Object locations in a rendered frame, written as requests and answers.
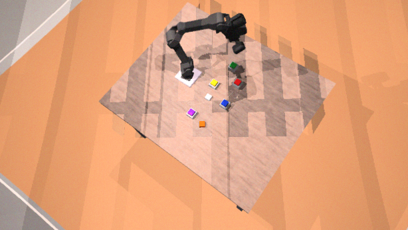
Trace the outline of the yellow button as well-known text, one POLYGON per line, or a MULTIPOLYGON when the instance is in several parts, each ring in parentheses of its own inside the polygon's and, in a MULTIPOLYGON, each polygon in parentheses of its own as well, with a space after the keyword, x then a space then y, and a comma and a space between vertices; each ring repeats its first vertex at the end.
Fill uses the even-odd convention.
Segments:
POLYGON ((218 81, 215 80, 215 79, 213 79, 213 80, 209 83, 209 86, 210 86, 211 88, 213 88, 214 90, 216 90, 219 85, 220 85, 220 82, 218 82, 218 81))

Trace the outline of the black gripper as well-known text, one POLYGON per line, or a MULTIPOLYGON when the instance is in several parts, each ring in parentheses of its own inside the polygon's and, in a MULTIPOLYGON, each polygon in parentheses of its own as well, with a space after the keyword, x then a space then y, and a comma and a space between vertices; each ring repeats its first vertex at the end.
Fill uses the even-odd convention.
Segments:
POLYGON ((244 42, 242 42, 242 41, 239 42, 239 38, 236 38, 234 29, 233 29, 233 32, 231 33, 231 35, 225 36, 225 38, 229 39, 229 42, 232 42, 232 41, 235 42, 235 45, 232 46, 233 52, 235 54, 243 51, 246 48, 244 42))

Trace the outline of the purple button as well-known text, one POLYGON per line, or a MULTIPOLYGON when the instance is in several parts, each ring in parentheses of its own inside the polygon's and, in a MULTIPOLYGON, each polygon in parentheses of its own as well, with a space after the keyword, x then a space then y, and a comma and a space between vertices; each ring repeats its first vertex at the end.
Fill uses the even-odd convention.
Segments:
POLYGON ((187 111, 186 115, 187 115, 188 117, 190 117, 191 119, 194 119, 194 117, 197 115, 197 111, 195 111, 194 109, 190 108, 190 109, 187 111))

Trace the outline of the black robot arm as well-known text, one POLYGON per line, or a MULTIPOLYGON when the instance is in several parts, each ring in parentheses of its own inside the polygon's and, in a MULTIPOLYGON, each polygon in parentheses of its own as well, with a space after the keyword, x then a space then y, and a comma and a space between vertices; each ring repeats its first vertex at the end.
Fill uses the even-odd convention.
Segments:
POLYGON ((241 35, 247 34, 246 23, 247 21, 242 13, 230 17, 230 14, 217 12, 204 19, 181 21, 171 26, 170 30, 165 33, 166 43, 171 49, 174 49, 181 61, 181 78, 190 81, 194 75, 194 72, 192 72, 194 69, 193 59, 187 57, 179 43, 185 33, 211 29, 216 31, 216 34, 221 32, 225 36, 229 36, 234 29, 236 38, 240 38, 241 35))

